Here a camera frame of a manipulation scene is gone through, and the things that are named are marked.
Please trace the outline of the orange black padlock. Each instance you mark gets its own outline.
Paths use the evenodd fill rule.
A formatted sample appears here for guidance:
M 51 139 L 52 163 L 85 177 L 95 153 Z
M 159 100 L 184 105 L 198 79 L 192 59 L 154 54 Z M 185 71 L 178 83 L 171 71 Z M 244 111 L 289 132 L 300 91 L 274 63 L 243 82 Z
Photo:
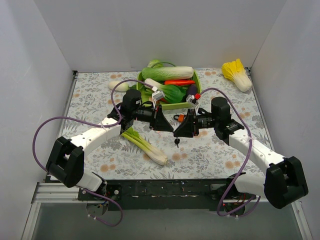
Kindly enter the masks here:
M 182 123 L 185 119 L 186 115 L 185 114 L 175 114 L 173 116 L 173 119 L 178 121 L 179 123 Z

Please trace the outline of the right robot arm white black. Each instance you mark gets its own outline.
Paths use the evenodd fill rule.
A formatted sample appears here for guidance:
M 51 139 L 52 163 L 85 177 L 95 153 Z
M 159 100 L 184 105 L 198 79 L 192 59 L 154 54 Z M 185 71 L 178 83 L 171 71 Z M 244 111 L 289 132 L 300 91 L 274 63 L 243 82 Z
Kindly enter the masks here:
M 264 174 L 263 177 L 253 177 L 241 171 L 228 177 L 226 186 L 217 188 L 222 192 L 222 198 L 256 195 L 266 198 L 273 207 L 282 209 L 309 193 L 298 158 L 285 157 L 254 139 L 248 129 L 232 119 L 231 106 L 226 98 L 213 98 L 210 112 L 199 108 L 199 98 L 199 94 L 187 96 L 186 101 L 192 108 L 173 132 L 174 137 L 193 138 L 200 129 L 213 128 L 221 141 L 244 154 Z

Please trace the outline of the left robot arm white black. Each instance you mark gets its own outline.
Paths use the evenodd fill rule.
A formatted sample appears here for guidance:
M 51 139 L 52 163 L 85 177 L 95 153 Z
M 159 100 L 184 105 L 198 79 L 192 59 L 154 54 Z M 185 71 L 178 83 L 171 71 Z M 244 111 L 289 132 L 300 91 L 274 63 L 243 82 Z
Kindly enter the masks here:
M 85 169 L 85 158 L 106 141 L 129 130 L 135 120 L 149 123 L 150 129 L 155 131 L 173 132 L 162 106 L 157 103 L 162 98 L 164 93 L 155 90 L 152 101 L 142 103 L 141 92 L 129 89 L 122 102 L 97 127 L 70 139 L 59 137 L 51 150 L 46 170 L 66 187 L 85 188 L 95 200 L 103 199 L 107 193 L 107 183 L 96 173 Z

